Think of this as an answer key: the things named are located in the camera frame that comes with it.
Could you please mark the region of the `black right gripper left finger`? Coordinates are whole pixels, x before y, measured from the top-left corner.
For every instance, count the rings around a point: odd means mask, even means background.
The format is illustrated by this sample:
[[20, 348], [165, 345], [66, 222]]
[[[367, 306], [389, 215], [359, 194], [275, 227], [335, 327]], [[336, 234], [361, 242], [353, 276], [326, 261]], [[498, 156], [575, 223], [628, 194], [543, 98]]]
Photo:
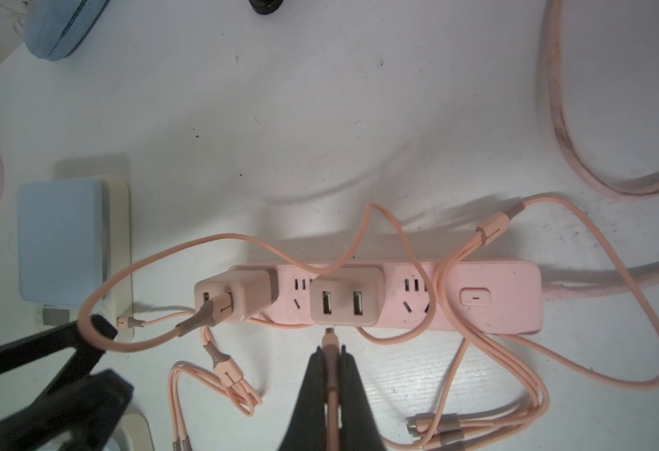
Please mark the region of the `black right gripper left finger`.
[[309, 359], [294, 411], [280, 451], [325, 451], [327, 449], [327, 371], [322, 349]]

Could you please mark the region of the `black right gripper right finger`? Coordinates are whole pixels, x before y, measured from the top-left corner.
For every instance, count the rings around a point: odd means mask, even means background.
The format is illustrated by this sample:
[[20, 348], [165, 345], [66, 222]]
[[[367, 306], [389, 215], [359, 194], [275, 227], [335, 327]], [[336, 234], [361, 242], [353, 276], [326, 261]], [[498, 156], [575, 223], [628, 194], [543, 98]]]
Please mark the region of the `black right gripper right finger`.
[[355, 358], [342, 346], [339, 360], [340, 449], [385, 451]]

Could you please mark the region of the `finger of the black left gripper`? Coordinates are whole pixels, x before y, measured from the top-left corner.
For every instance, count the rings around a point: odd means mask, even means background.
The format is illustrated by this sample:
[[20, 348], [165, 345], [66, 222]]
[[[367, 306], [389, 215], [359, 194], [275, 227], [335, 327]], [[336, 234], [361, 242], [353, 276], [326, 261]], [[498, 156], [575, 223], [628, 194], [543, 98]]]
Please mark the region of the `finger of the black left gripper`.
[[49, 389], [74, 385], [118, 387], [118, 377], [111, 370], [96, 376], [90, 374], [105, 351], [82, 336], [76, 321], [0, 346], [0, 375], [66, 349], [73, 351], [72, 357], [54, 376]]
[[63, 437], [62, 450], [102, 450], [134, 387], [113, 370], [81, 378], [0, 421], [0, 450], [38, 450]]

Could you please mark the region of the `pink USB charger adapter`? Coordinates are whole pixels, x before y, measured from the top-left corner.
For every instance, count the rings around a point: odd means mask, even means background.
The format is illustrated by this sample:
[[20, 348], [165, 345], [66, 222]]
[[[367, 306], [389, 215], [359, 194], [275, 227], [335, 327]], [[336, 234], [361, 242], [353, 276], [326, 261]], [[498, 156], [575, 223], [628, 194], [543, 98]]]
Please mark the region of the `pink USB charger adapter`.
[[248, 321], [272, 306], [279, 294], [275, 270], [232, 269], [197, 282], [195, 306], [207, 325]]

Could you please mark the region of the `pink power strip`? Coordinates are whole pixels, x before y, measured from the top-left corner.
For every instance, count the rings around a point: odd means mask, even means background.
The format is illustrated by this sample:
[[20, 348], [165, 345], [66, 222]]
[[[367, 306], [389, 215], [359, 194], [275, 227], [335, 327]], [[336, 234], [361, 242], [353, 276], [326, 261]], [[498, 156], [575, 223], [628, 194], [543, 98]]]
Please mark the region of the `pink power strip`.
[[[429, 312], [428, 287], [408, 261], [359, 261], [384, 272], [386, 300], [374, 327], [410, 330]], [[316, 276], [291, 264], [242, 265], [232, 269], [275, 270], [279, 294], [261, 314], [280, 324], [316, 325], [311, 319], [310, 284]], [[535, 334], [543, 327], [541, 274], [526, 260], [462, 261], [444, 282], [453, 311], [486, 334]]]

